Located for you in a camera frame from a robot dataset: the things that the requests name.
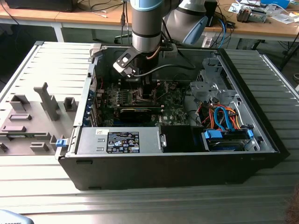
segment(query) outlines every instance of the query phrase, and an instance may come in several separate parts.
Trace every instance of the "robotic arm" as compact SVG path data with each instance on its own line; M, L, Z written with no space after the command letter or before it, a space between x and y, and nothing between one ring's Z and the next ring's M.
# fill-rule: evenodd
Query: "robotic arm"
M172 50L162 44L162 19L170 36L185 44L194 44L208 18L205 0L131 0L133 47L122 54L113 67L124 77L141 77L158 65L160 50Z

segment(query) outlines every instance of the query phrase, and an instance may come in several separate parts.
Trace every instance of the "black box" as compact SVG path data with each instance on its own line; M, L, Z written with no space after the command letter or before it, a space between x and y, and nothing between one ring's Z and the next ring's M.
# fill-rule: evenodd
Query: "black box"
M78 0L5 0L10 8L28 8L71 12Z
M216 0L205 1L206 16L208 17L208 21L206 24L207 27L211 27L213 25L213 18L214 18L216 7L217 7Z

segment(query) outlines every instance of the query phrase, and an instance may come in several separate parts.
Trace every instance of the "circuit board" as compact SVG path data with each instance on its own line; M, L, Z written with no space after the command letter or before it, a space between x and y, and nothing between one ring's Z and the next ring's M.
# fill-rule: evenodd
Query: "circuit board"
M175 82L162 82L152 91L152 98L140 98L140 89L122 89L119 84L105 88L105 100L101 105L102 126L160 126L187 125L182 105L182 88ZM151 110L150 122L125 123L118 118L124 108Z

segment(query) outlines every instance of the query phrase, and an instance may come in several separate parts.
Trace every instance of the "warning label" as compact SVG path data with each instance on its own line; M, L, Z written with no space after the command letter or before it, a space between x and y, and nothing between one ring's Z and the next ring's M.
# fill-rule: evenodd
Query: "warning label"
M139 132L108 132L107 153L140 153Z

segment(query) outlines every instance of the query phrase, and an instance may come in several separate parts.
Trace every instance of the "blue latch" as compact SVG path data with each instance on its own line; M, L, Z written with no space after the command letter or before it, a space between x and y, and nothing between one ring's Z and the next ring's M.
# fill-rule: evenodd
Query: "blue latch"
M56 147L68 147L67 139L58 139L56 141Z
M222 139L221 131L219 130L206 130L205 131L205 138L206 139Z
M248 136L249 136L250 138L253 138L253 136L254 136L254 135L253 135L253 132L252 132L251 130L248 130L248 131L247 131L247 134L248 134Z

